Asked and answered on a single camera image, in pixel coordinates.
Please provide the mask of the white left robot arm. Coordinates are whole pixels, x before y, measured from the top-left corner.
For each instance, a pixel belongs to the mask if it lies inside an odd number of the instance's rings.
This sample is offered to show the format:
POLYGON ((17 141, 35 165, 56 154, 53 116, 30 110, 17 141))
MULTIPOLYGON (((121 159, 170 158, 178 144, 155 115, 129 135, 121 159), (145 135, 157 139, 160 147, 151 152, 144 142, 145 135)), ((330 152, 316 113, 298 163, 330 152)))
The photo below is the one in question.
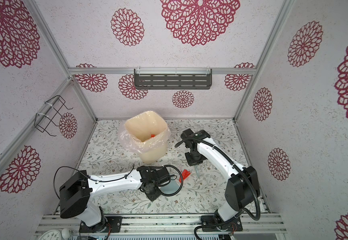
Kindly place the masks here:
POLYGON ((80 233, 98 233, 109 228, 109 220, 100 205, 92 202, 96 196, 126 190, 140 190, 150 201, 162 196, 160 188, 171 181, 166 167, 141 166, 112 175, 89 175, 77 171, 59 188, 60 218, 77 218, 83 224, 80 233))

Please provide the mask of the white bristle hand brush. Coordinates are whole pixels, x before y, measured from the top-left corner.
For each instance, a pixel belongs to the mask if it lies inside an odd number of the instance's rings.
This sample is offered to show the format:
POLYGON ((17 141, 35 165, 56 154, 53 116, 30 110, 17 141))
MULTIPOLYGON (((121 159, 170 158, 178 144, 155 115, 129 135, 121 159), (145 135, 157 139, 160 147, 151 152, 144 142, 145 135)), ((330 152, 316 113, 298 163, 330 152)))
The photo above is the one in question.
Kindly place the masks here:
POLYGON ((200 173, 199 173, 198 165, 194 166, 194 171, 195 171, 195 174, 196 174, 197 178, 200 179, 201 176, 200 176, 200 173))

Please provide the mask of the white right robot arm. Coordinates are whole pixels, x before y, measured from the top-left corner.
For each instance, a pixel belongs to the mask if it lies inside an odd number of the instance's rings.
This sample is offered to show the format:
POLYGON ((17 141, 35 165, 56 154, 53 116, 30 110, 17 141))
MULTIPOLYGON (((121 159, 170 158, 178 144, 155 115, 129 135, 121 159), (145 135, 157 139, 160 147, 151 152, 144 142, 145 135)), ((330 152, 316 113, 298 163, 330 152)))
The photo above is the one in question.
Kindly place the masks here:
POLYGON ((225 202, 213 216, 202 216, 201 225, 194 232, 241 231, 240 216, 249 215, 254 221, 261 217, 260 185, 257 171, 244 167, 228 156, 204 130, 193 132, 187 129, 181 134, 181 141, 175 147, 185 144, 189 152, 185 154, 189 166, 198 166, 209 161, 225 178, 225 202))

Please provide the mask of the grey-green plastic dustpan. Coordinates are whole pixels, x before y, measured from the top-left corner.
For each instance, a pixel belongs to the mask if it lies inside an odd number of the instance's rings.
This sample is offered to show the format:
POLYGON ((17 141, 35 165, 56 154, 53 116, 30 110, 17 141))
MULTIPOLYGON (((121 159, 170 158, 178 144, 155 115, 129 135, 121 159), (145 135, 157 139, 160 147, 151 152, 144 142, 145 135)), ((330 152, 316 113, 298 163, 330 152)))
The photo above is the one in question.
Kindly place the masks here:
POLYGON ((180 190, 180 184, 177 180, 171 180, 167 185, 159 189, 165 195, 176 195, 180 190))

